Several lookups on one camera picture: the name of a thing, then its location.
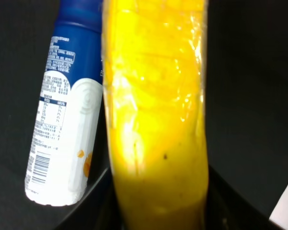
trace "plastic wrap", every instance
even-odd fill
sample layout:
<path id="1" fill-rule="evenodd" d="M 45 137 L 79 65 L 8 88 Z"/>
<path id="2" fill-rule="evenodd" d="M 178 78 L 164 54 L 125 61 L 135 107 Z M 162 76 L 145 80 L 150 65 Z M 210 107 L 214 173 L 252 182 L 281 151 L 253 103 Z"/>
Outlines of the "plastic wrap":
<path id="1" fill-rule="evenodd" d="M 105 0 L 111 169 L 128 230 L 202 230 L 205 0 Z"/>

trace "bottle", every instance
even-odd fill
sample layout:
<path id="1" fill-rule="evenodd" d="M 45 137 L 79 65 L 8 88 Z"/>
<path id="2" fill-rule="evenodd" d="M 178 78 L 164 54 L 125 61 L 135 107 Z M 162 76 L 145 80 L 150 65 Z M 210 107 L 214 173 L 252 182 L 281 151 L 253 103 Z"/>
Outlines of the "bottle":
<path id="1" fill-rule="evenodd" d="M 126 229 L 204 230 L 206 0 L 105 0 L 113 182 Z"/>
<path id="2" fill-rule="evenodd" d="M 83 196 L 102 101 L 102 0 L 61 0 L 39 97 L 25 177 L 36 203 Z"/>

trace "yellow food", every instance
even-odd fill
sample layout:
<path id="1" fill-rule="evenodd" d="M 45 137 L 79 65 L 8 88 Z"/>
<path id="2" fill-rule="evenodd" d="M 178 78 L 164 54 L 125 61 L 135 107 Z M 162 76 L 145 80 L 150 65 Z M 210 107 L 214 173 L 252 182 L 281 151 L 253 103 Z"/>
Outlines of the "yellow food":
<path id="1" fill-rule="evenodd" d="M 85 159 L 85 162 L 84 162 L 84 165 L 83 165 L 83 173 L 84 173 L 85 177 L 88 177 L 88 175 L 90 174 L 92 156 L 93 156 L 93 152 L 91 152 L 87 156 L 87 158 Z"/>
<path id="2" fill-rule="evenodd" d="M 84 157 L 84 152 L 83 152 L 83 150 L 80 150 L 80 151 L 78 152 L 77 156 L 78 156 L 79 158 Z"/>
<path id="3" fill-rule="evenodd" d="M 128 230 L 203 230 L 204 0 L 105 0 L 114 185 Z"/>

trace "blue bottle cap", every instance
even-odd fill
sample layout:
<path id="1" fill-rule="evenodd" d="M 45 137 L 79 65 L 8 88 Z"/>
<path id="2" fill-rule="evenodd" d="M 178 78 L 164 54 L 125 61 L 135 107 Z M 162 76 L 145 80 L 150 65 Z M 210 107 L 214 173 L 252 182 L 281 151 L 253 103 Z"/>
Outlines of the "blue bottle cap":
<path id="1" fill-rule="evenodd" d="M 61 0 L 56 25 L 77 25 L 101 33 L 102 0 Z"/>

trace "black background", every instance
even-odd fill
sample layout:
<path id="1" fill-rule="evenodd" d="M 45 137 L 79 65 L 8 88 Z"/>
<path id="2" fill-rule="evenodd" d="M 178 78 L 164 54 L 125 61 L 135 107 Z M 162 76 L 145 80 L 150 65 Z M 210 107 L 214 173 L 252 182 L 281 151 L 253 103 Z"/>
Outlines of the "black background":
<path id="1" fill-rule="evenodd" d="M 50 230 L 72 209 L 24 195 L 58 6 L 0 0 L 0 230 Z M 288 1 L 211 0 L 208 18 L 210 164 L 268 218 L 288 184 Z"/>

